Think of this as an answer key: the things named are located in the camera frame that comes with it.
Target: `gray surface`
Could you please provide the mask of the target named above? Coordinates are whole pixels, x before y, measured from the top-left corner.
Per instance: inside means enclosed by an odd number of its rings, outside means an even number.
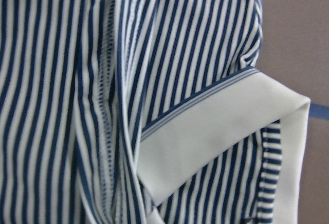
[[[264,44],[257,67],[329,106],[329,0],[263,0]],[[310,118],[299,224],[329,223],[329,121]]]

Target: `striped shirt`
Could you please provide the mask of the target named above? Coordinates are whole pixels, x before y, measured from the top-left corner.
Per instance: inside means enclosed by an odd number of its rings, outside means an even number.
[[[0,4],[0,223],[273,222],[308,100],[254,68],[261,0]]]

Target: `striped fabric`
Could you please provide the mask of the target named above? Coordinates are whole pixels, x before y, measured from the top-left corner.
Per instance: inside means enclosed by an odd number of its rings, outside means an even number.
[[[258,72],[261,0],[0,5],[0,223],[272,223],[279,121],[160,204],[137,170],[162,123]]]

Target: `garment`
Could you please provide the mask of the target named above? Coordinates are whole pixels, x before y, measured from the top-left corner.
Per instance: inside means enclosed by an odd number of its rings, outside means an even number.
[[[261,0],[0,3],[0,223],[297,223]]]

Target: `clothing tag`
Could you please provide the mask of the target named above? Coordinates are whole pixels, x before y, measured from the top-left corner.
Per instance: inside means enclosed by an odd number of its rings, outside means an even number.
[[[241,224],[257,224],[257,217],[248,217],[242,219]]]

